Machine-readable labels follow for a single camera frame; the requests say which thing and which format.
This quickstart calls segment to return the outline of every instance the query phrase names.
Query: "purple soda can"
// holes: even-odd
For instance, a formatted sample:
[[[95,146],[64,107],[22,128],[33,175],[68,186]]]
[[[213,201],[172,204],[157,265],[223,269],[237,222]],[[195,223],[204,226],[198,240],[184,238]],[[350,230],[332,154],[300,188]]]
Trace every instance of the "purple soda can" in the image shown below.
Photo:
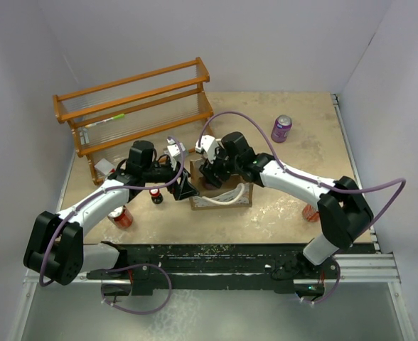
[[[287,115],[280,115],[275,120],[274,128],[271,133],[271,139],[278,144],[285,142],[286,137],[288,136],[288,131],[291,130],[292,125],[293,122],[291,122],[291,117]]]

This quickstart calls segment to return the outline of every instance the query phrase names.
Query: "table surface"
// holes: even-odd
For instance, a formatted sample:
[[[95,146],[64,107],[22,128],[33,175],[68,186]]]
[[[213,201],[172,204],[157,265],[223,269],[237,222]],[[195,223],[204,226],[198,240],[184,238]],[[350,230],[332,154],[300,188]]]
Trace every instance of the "table surface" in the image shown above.
[[[348,153],[336,111],[329,93],[223,92],[207,93],[214,112],[236,110],[253,118],[269,135],[274,120],[286,114],[293,120],[288,139],[274,144],[283,162],[326,178],[342,175],[353,178]],[[157,150],[166,147],[166,137],[173,135],[192,148],[203,124],[196,122],[170,131],[147,136]],[[269,152],[262,136],[247,120],[224,115],[211,123],[216,137],[241,131],[257,153]],[[197,155],[189,156],[188,162]],[[80,201],[96,189],[85,158],[75,158],[63,208]],[[85,237],[86,243],[109,240],[114,243],[307,243],[321,233],[319,222],[307,222],[301,216],[305,203],[269,188],[254,187],[253,206],[192,211],[188,200],[174,201],[165,190],[164,201],[155,205],[147,192],[141,193],[127,207],[134,224],[117,229],[103,219]],[[366,232],[357,242],[371,242]]]

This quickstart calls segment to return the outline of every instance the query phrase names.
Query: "white wall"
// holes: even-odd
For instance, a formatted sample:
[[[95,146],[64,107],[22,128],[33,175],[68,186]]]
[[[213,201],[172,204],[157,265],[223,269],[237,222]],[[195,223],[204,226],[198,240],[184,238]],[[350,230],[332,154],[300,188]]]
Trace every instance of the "white wall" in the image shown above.
[[[201,56],[212,91],[340,92],[391,0],[39,0],[80,83]]]
[[[0,0],[0,340],[9,333],[33,222],[55,210],[71,156],[52,94],[76,89],[34,0]]]
[[[418,331],[418,0],[396,0],[341,96],[363,185],[404,176],[403,193],[377,224],[393,250]],[[390,193],[369,196],[378,211]]]

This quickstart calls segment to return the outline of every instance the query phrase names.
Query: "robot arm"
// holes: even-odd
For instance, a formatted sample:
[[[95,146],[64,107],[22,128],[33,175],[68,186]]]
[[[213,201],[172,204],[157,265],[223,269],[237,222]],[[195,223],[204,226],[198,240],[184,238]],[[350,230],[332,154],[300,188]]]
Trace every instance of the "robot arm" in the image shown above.
[[[33,226],[31,238],[24,255],[24,265],[40,272],[45,250],[59,224],[71,212],[75,214],[64,224],[60,241],[53,245],[46,263],[45,276],[63,285],[69,284],[81,271],[112,269],[126,265],[126,255],[121,247],[102,242],[97,245],[83,245],[83,238],[89,231],[115,208],[133,200],[141,190],[118,188],[106,191],[107,188],[119,186],[144,187],[146,183],[167,183],[178,174],[181,154],[176,145],[168,146],[170,159],[164,164],[153,160],[154,145],[148,141],[135,141],[130,148],[125,169],[117,167],[108,179],[93,193],[78,204],[56,214],[41,213]],[[178,181],[170,184],[167,190],[175,200],[198,195],[198,191],[188,182],[188,172],[183,169]],[[76,207],[98,192],[104,192],[83,205]]]
[[[196,146],[197,152],[206,155],[199,170],[215,187],[219,188],[232,174],[239,174],[247,182],[291,194],[320,212],[322,234],[304,248],[299,259],[304,267],[318,266],[339,249],[347,249],[373,218],[361,194],[340,194],[319,186],[325,183],[344,190],[358,189],[353,179],[320,178],[282,163],[290,171],[286,172],[272,155],[256,154],[240,132],[224,136],[220,143],[212,136],[203,136]],[[291,173],[313,179],[317,184]]]

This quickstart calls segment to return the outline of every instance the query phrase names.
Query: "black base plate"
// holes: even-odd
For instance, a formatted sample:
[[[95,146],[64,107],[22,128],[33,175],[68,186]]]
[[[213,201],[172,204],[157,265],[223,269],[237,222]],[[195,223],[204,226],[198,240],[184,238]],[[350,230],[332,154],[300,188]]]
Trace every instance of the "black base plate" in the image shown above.
[[[293,280],[318,280],[324,271],[326,279],[335,279],[328,259],[303,275],[297,271],[296,255],[306,244],[120,244],[127,250],[128,265],[159,265],[170,276],[173,289],[192,290],[272,290],[295,293]],[[374,254],[372,244],[354,244],[346,253]],[[125,279],[127,272],[107,274],[91,271],[88,279]],[[154,289],[167,289],[160,271],[148,267],[133,271],[131,294],[151,295]],[[125,285],[130,292],[130,285]]]

